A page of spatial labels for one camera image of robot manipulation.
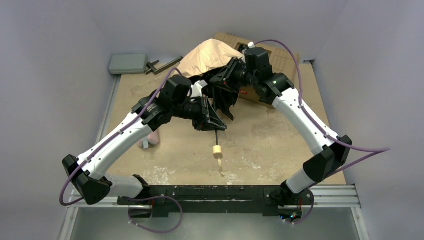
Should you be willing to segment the beige umbrella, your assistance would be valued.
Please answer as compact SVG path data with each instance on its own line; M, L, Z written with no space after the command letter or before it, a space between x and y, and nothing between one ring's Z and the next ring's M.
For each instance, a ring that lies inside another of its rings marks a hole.
M234 116L230 112L230 106L237 103L239 94L219 90L210 83L210 79L219 74L232 58L245 62L241 52L223 41L211 38L195 47L178 65L182 75L192 83L202 80L207 83L207 86L202 88L202 94L209 98L216 111L220 110L231 121Z

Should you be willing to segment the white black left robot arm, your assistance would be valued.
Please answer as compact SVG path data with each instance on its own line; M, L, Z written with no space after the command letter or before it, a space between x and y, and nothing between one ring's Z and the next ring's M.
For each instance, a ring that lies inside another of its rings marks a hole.
M125 119L94 147L75 157L67 155L62 164L88 205L106 197L137 198L148 184L138 175L108 175L109 168L133 145L146 138L173 117L191 120L197 131L225 131L205 95L194 95L192 82L181 75L166 79L149 97L139 100Z

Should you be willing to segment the pink umbrella case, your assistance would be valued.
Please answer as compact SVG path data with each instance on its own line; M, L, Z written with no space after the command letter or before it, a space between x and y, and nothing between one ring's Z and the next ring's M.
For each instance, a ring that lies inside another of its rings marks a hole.
M150 146L156 146L160 143L160 134L159 131L156 130L150 133L147 137L144 137L140 141L140 147L143 149L148 149Z

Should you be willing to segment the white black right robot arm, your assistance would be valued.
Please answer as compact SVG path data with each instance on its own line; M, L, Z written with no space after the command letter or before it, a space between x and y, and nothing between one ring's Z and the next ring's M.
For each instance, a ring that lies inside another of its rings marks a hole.
M261 102L283 113L303 137L313 157L282 183L282 191L294 195L322 182L346 163L350 152L347 146L352 140L347 135L339 136L311 111L293 82L285 74L273 71L264 48L249 47L244 57L232 57L210 83L229 93L252 87Z

